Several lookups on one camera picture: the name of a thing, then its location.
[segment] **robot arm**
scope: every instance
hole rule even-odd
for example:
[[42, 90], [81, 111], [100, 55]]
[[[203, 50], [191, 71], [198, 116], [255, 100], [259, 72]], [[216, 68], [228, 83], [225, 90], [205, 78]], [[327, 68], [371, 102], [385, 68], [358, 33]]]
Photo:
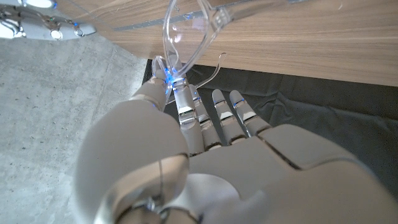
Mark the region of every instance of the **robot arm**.
[[271, 127], [232, 91], [213, 101], [174, 80], [179, 123], [162, 112], [162, 63], [88, 132], [73, 186], [79, 223], [397, 223], [398, 204], [354, 155], [292, 125]]
[[53, 0], [0, 0], [0, 38], [70, 40], [96, 32], [90, 24], [45, 16], [27, 6], [56, 7]]

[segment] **wooden tabletop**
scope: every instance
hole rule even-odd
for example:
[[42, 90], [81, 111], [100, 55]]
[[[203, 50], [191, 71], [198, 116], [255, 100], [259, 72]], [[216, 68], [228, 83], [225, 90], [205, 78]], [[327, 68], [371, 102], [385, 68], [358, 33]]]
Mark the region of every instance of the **wooden tabletop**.
[[[178, 9], [196, 11], [195, 1], [184, 0]], [[219, 6], [233, 1], [209, 2]], [[59, 0], [58, 9], [94, 24], [132, 54], [153, 58], [164, 54], [162, 24], [168, 4]], [[398, 86], [398, 1], [287, 4], [229, 24], [197, 63], [215, 66], [222, 52], [228, 54], [222, 66], [228, 68]]]

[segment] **safety glasses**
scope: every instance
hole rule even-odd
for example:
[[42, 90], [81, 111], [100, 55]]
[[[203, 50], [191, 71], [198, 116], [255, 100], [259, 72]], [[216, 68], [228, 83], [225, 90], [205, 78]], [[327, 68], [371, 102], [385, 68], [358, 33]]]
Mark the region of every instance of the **safety glasses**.
[[[156, 56], [152, 71], [163, 68], [168, 81], [180, 78], [230, 22], [296, 1], [304, 0], [243, 0], [218, 7], [212, 7], [207, 0], [170, 0], [163, 24], [165, 58]], [[218, 67], [224, 58], [221, 54]]]

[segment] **gray concrete surface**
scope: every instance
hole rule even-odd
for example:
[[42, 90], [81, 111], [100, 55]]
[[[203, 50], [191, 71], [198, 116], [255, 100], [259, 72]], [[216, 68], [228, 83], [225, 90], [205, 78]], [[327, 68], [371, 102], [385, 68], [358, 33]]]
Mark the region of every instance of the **gray concrete surface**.
[[146, 60], [99, 35], [0, 39], [0, 223], [74, 223], [73, 165], [88, 128], [140, 87]]

